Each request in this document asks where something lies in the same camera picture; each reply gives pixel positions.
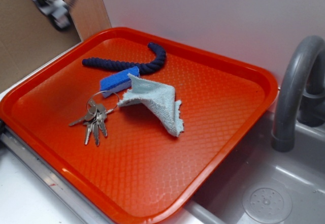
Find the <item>keys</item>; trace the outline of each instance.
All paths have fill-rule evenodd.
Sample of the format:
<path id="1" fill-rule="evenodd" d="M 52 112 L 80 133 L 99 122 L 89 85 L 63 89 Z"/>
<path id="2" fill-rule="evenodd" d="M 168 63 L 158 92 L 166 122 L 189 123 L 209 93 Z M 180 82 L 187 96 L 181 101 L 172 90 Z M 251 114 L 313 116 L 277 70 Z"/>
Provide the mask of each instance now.
<path id="1" fill-rule="evenodd" d="M 88 104 L 90 105 L 90 108 L 88 109 L 87 114 L 70 123 L 69 126 L 83 123 L 86 126 L 84 144 L 88 144 L 90 135 L 92 133 L 94 135 L 96 145 L 99 146 L 99 130 L 101 130 L 104 137 L 107 137 L 108 134 L 105 126 L 105 120 L 107 118 L 107 114 L 111 113 L 113 109 L 107 111 L 103 104 L 96 104 L 93 99 L 89 100 Z"/>
<path id="2" fill-rule="evenodd" d="M 90 105 L 90 108 L 89 108 L 89 110 L 87 110 L 87 114 L 85 116 L 81 117 L 80 119 L 78 119 L 74 122 L 71 122 L 69 124 L 69 126 L 74 126 L 78 123 L 82 123 L 83 121 L 91 121 L 96 117 L 97 108 L 96 108 L 95 101 L 93 99 L 91 99 L 89 101 L 89 105 Z"/>

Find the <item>blue rope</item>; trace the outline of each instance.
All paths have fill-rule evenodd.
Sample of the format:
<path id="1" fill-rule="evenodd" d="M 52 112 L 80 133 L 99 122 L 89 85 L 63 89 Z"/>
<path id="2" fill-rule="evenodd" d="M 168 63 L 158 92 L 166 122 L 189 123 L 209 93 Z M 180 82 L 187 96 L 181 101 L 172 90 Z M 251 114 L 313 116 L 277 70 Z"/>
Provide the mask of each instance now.
<path id="1" fill-rule="evenodd" d="M 165 64 L 166 51 L 162 46 L 152 42 L 148 44 L 148 48 L 150 48 L 156 54 L 155 60 L 149 63 L 134 63 L 118 60 L 113 61 L 109 59 L 92 57 L 88 59 L 83 59 L 82 64 L 87 67 L 102 68 L 113 71 L 123 71 L 128 68 L 138 67 L 141 75 L 151 74 L 158 71 Z"/>

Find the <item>gray faucet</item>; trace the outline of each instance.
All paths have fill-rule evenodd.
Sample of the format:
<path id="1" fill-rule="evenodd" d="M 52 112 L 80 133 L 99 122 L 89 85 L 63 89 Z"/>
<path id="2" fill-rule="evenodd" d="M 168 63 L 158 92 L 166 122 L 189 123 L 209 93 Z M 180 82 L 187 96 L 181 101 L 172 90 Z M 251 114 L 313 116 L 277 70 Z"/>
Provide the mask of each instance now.
<path id="1" fill-rule="evenodd" d="M 281 85 L 272 129 L 275 150 L 293 149 L 297 118 L 309 126 L 325 122 L 324 75 L 325 42 L 306 37 L 292 55 Z"/>

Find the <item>gray sink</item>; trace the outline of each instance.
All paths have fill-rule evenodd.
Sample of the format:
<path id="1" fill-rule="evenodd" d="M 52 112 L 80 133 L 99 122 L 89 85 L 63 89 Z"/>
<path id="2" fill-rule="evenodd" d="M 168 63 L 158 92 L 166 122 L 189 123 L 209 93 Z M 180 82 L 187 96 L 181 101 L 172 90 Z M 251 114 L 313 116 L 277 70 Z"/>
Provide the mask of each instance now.
<path id="1" fill-rule="evenodd" d="M 192 197 L 189 212 L 209 215 L 209 223 L 325 223 L 325 133 L 297 123 L 293 150 L 277 152 L 272 119 L 267 113 L 250 130 Z"/>

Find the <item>orange tray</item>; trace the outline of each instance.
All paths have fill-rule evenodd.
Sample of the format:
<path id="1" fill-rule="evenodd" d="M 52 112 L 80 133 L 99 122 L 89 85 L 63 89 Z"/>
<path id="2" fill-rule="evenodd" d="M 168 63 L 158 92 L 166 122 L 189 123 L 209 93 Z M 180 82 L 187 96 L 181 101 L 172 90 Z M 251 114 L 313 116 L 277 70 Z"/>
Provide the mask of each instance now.
<path id="1" fill-rule="evenodd" d="M 149 42 L 165 66 L 142 78 L 169 84 L 182 100 L 185 131 L 175 138 L 144 105 L 108 115 L 108 137 L 84 145 L 85 114 L 101 79 L 115 72 L 82 59 L 149 62 Z M 175 213 L 272 104 L 277 82 L 264 69 L 128 28 L 103 31 L 11 90 L 0 118 L 59 174 L 117 223 L 155 223 Z M 95 97 L 107 108 L 115 96 Z"/>

